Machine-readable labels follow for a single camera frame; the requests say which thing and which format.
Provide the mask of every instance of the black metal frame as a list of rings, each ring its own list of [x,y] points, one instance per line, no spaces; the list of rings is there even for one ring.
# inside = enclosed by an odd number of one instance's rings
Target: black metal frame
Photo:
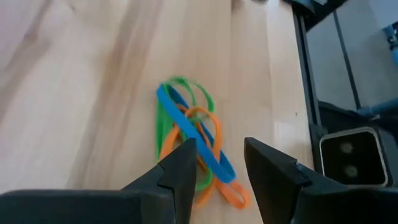
[[[338,39],[340,41],[341,50],[343,51],[344,61],[345,61],[346,69],[347,69],[347,73],[348,73],[349,84],[351,85],[351,91],[353,92],[353,96],[354,96],[355,107],[356,107],[356,109],[360,109],[361,102],[359,100],[359,95],[358,95],[358,91],[357,91],[356,85],[355,85],[353,70],[351,68],[351,63],[349,62],[347,48],[344,43],[343,33],[341,31],[340,22],[338,20],[336,11],[333,12],[333,18],[335,20],[336,30],[337,30],[337,34],[338,34]]]
[[[328,0],[324,5],[311,0],[315,16],[306,16],[305,27],[307,31],[312,29],[320,21],[324,20],[329,14],[334,13],[336,9],[342,6],[347,0]]]
[[[321,156],[319,142],[320,138],[327,134],[322,128],[318,98],[315,92],[315,84],[313,79],[310,54],[308,53],[307,29],[305,27],[305,19],[303,16],[295,13],[293,6],[293,17],[297,38],[298,56],[300,59],[300,67],[303,78],[303,88],[305,96],[305,104],[307,107],[308,128],[310,130],[310,138],[312,145],[313,165],[317,172],[322,171]]]

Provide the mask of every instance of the rubber band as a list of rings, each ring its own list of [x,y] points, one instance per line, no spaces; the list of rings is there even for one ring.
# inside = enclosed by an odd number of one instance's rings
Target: rubber band
[[[176,104],[181,104],[181,105],[183,105],[184,107],[189,108],[187,102],[185,102],[185,100],[183,99],[183,97],[181,96],[181,94],[180,94],[176,89],[174,89],[172,86],[170,86],[169,89],[168,89],[168,92],[169,92],[169,95],[170,95],[171,99],[172,99]],[[214,144],[214,138],[213,138],[213,136],[211,135],[211,133],[209,132],[209,130],[206,128],[205,124],[203,124],[203,122],[201,122],[200,124],[201,124],[201,126],[202,126],[202,128],[203,128],[203,130],[204,130],[204,132],[205,132],[205,135],[206,135],[206,136],[208,137],[208,139],[210,140],[211,145],[213,145],[213,144]],[[221,164],[221,166],[224,167],[224,168],[227,170],[227,172],[228,172],[229,174],[231,174],[232,176],[235,177],[235,176],[236,176],[235,171],[234,171],[232,165],[229,163],[228,158],[227,158],[227,157],[225,156],[225,154],[223,153],[223,150],[221,150],[221,155],[220,155],[220,156],[221,156],[221,157],[220,157],[220,164]]]
[[[233,170],[231,164],[225,155],[221,152],[220,163],[215,159],[213,153],[209,150],[206,144],[203,142],[200,134],[197,132],[196,128],[189,122],[189,120],[181,113],[181,111],[175,106],[174,102],[167,96],[164,91],[164,86],[160,85],[157,91],[157,97],[163,106],[163,108],[168,112],[168,114],[177,123],[179,128],[189,137],[195,138],[197,144],[197,151],[206,162],[208,167],[213,171],[213,173],[224,183],[230,183],[235,178],[235,173],[231,173]]]
[[[222,128],[221,128],[221,122],[219,121],[219,119],[215,115],[210,113],[209,111],[207,111],[203,108],[200,108],[200,107],[186,109],[182,105],[177,105],[177,106],[178,106],[178,108],[180,108],[181,110],[183,110],[185,112],[185,115],[188,118],[191,117],[193,114],[195,114],[197,111],[200,111],[202,113],[205,113],[214,122],[215,129],[216,129],[216,135],[215,135],[215,141],[214,141],[214,145],[212,147],[212,151],[213,151],[213,155],[216,158],[216,160],[220,160],[221,144],[222,144]],[[199,124],[198,121],[197,121],[196,125],[198,127],[199,132],[201,132],[202,135],[204,136],[206,145],[208,147],[210,147],[211,146],[210,140],[207,138],[207,135],[204,133],[204,128],[202,127],[201,124]],[[173,145],[178,137],[179,132],[180,132],[180,128],[178,126],[174,126],[172,131],[166,137],[165,142],[162,147],[162,150],[161,150],[161,153],[160,153],[161,159],[163,159],[165,156],[167,156],[168,154],[170,154],[172,152]],[[218,191],[223,195],[223,197],[231,205],[233,205],[234,207],[236,207],[238,209],[246,208],[246,206],[250,203],[249,193],[239,184],[239,182],[234,180],[234,181],[230,182],[230,184],[228,186],[227,184],[220,182],[219,179],[214,178],[211,181],[210,186],[207,189],[205,189],[203,191],[203,193],[199,195],[198,198],[196,198],[193,207],[200,208],[204,204],[206,204],[206,202],[208,201],[208,199],[210,198],[210,196],[213,193],[214,187],[216,187],[218,189]],[[240,195],[242,200],[240,200],[236,196],[236,193],[238,195]]]
[[[210,112],[214,112],[215,107],[214,107],[214,102],[211,96],[208,94],[208,92],[199,84],[189,81],[184,77],[172,77],[169,79],[167,82],[164,83],[164,90],[166,94],[169,96],[169,88],[172,88],[172,84],[178,84],[183,86],[190,94],[191,99],[192,99],[192,104],[193,106],[197,105],[197,100],[195,98],[195,95],[193,93],[193,90],[190,87],[190,84],[195,85],[198,87],[202,93],[204,94],[206,100],[207,100],[207,105],[208,105],[208,110]],[[194,118],[191,119],[191,121],[199,121],[202,118],[197,118],[196,115],[194,115]],[[159,159],[160,155],[160,150],[162,148],[162,144],[164,142],[164,139],[168,135],[168,133],[171,131],[173,127],[173,120],[169,116],[169,114],[164,110],[162,105],[157,103],[157,113],[156,113],[156,140],[157,140],[157,159]],[[184,133],[180,133],[181,139],[184,142],[186,140],[186,137]],[[206,165],[201,166],[201,168],[206,172],[206,177],[202,183],[197,183],[195,186],[195,191],[201,191],[207,188],[211,184],[211,180],[213,178],[213,173],[211,169],[207,169]]]

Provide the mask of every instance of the wooden surface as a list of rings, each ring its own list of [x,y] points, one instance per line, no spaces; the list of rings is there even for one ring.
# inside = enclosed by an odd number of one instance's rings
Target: wooden surface
[[[11,61],[45,1],[49,0],[0,1],[0,69]]]
[[[155,89],[172,75],[194,78],[213,96],[223,149],[245,188],[252,191],[246,136],[312,166],[289,5],[36,2],[34,21],[0,73],[0,192],[120,189],[148,171]],[[260,223],[252,199],[237,211],[214,194],[192,223]]]

